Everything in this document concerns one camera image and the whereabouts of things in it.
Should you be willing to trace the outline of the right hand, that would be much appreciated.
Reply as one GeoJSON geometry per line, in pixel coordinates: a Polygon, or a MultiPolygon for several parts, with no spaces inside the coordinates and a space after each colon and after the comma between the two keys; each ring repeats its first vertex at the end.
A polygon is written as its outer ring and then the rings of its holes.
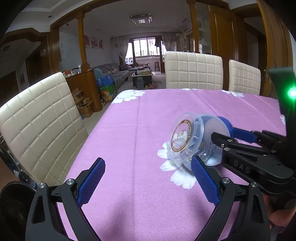
{"type": "Polygon", "coordinates": [[[287,227],[295,214],[295,207],[273,211],[269,196],[263,194],[263,200],[267,208],[269,228],[272,229],[274,226],[287,227]]]}

